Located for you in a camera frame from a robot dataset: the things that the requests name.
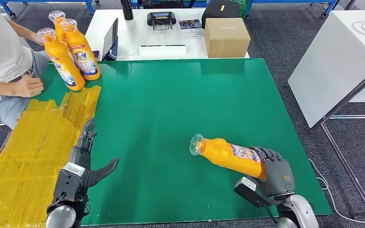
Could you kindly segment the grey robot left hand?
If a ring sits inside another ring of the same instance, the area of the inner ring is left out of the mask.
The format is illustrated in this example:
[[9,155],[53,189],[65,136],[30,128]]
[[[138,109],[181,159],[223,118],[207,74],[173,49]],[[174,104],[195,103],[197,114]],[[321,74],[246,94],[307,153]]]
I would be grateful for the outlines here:
[[83,188],[95,186],[103,178],[111,174],[116,169],[119,162],[118,158],[113,158],[108,165],[101,169],[96,171],[91,169],[91,150],[94,137],[97,135],[97,131],[93,130],[94,127],[94,118],[90,118],[83,126],[76,145],[73,147],[69,157],[71,163],[85,169],[80,181],[80,186]]

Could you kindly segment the person's right hand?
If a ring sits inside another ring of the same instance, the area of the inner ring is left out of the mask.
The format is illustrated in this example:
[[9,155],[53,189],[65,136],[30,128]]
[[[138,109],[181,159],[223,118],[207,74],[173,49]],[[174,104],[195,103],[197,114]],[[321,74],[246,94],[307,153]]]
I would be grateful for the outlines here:
[[13,96],[34,97],[41,94],[44,85],[40,78],[23,75],[17,82],[12,83]]

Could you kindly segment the person's left hand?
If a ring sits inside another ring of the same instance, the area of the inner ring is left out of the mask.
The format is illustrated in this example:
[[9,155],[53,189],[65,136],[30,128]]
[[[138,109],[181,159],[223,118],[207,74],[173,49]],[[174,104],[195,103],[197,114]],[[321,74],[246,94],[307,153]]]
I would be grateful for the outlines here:
[[33,31],[30,32],[28,39],[39,44],[40,46],[44,46],[44,42],[43,42],[42,38],[36,32],[33,32]]

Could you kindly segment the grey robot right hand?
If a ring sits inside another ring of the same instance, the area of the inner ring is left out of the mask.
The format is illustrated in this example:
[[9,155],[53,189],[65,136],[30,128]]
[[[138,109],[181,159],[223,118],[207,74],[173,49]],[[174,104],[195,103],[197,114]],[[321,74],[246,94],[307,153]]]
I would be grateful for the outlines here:
[[260,191],[267,197],[290,194],[295,192],[295,181],[290,164],[272,149],[252,146],[261,161],[262,178]]

